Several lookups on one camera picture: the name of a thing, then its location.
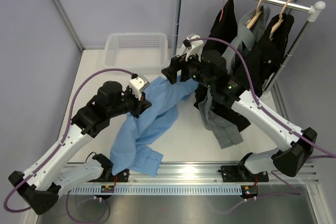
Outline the light blue shirt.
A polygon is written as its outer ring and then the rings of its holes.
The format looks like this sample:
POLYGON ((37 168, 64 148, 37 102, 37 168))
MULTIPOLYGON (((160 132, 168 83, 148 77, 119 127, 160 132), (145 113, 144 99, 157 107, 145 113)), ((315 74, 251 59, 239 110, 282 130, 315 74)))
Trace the light blue shirt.
POLYGON ((163 154, 149 147, 177 120, 177 104, 186 100, 198 87, 192 79, 186 82, 170 82, 157 77, 145 90, 145 98, 152 104, 137 119, 131 114, 121 125, 113 146, 110 160, 112 175, 125 169, 156 176, 163 154))

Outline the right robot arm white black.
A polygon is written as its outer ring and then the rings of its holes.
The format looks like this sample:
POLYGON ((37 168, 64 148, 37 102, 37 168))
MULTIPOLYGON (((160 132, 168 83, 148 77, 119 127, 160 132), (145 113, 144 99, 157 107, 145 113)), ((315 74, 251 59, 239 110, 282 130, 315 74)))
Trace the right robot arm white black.
POLYGON ((285 120, 254 98, 252 91, 240 85, 238 79, 228 77, 226 60, 218 51, 209 50, 201 56, 175 56, 161 73, 171 84, 193 79, 209 88, 216 102, 245 117, 276 144, 273 150, 248 153, 239 161, 236 169, 242 180, 273 170, 295 177, 312 154, 316 131, 310 127, 303 130, 285 120))

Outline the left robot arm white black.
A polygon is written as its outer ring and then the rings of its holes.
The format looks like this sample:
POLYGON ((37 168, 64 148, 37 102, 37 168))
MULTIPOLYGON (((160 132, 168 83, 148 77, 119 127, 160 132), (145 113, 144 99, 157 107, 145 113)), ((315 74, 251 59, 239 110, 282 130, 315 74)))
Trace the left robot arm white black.
POLYGON ((103 154, 96 154, 87 162, 66 172, 62 169, 70 159, 102 130, 111 118, 130 113, 135 118, 151 106, 144 89, 149 82, 144 77, 129 81, 125 90, 116 81, 105 82, 91 100, 73 116, 65 134, 30 168, 14 171, 8 180, 30 208, 42 215, 58 199, 85 182, 108 181, 113 163, 103 154))

